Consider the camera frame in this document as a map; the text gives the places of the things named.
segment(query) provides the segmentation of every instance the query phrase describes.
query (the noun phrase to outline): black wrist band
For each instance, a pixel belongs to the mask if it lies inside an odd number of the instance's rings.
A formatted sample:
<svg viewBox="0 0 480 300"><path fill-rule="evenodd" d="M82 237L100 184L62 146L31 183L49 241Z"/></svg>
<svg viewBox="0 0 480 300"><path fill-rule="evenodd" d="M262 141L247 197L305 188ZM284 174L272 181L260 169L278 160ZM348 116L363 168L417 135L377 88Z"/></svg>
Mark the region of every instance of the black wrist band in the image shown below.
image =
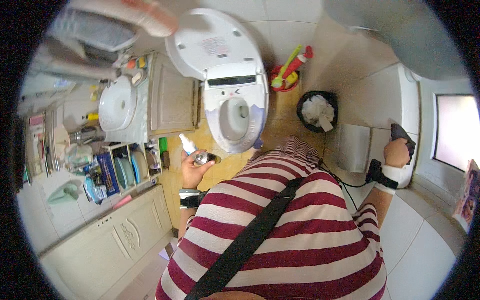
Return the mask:
<svg viewBox="0 0 480 300"><path fill-rule="evenodd" d="M366 183L370 183L372 181L376 181L379 184L394 190L396 190L398 187L398 182L391 180L382 173L382 163L376 159L372 159L370 162L367 177L365 178Z"/></svg>
<svg viewBox="0 0 480 300"><path fill-rule="evenodd" d="M180 205L185 206L186 208L197 208L200 206L200 203L202 202L208 191L200 192L200 194L198 195L185 197L185 199L180 199Z"/></svg>

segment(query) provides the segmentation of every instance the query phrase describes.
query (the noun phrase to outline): black shoulder strap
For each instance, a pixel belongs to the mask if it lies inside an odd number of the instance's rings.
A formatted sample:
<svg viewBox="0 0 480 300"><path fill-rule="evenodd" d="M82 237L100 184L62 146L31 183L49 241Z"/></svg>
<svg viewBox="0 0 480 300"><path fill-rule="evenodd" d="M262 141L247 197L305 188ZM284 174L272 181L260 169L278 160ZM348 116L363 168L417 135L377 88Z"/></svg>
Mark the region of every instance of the black shoulder strap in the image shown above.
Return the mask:
<svg viewBox="0 0 480 300"><path fill-rule="evenodd" d="M197 300L223 287L253 255L282 216L290 200L295 197L303 178L295 178L259 213L220 255L207 272L198 280L186 300Z"/></svg>

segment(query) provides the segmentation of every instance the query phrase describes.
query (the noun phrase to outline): sink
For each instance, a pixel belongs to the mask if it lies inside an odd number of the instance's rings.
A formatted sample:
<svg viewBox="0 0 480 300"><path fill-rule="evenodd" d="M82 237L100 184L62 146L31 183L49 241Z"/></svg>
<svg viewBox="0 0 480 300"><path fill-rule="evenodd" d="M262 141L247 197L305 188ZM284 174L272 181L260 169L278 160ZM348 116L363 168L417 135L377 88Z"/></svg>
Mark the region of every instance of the sink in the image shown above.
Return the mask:
<svg viewBox="0 0 480 300"><path fill-rule="evenodd" d="M103 131L128 127L137 106L137 89L127 76L120 76L103 90L98 106L98 118Z"/></svg>

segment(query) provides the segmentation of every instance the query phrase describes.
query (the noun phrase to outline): toilet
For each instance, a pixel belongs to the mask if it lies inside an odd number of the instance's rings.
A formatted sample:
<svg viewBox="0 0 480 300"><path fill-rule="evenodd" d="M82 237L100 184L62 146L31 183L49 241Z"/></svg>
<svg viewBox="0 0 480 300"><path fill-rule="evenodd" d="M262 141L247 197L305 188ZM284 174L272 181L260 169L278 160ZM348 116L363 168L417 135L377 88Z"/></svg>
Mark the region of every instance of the toilet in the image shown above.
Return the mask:
<svg viewBox="0 0 480 300"><path fill-rule="evenodd" d="M194 9L179 18L166 38L167 53L185 77L204 82L202 101L210 132L229 153L261 145L268 112L268 80L260 52L232 17Z"/></svg>

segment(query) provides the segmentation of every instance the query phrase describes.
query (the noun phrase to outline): cabinet door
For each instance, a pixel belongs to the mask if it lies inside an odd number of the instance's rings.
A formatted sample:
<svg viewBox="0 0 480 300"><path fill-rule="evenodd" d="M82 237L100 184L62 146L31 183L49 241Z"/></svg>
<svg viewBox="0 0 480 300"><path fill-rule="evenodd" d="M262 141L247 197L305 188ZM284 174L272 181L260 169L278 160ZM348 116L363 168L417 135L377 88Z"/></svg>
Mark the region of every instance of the cabinet door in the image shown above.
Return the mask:
<svg viewBox="0 0 480 300"><path fill-rule="evenodd" d="M152 68L151 130L192 130L198 81L183 77L163 54L157 53Z"/></svg>
<svg viewBox="0 0 480 300"><path fill-rule="evenodd" d="M98 299L171 229L160 185L91 223L41 257L69 299Z"/></svg>

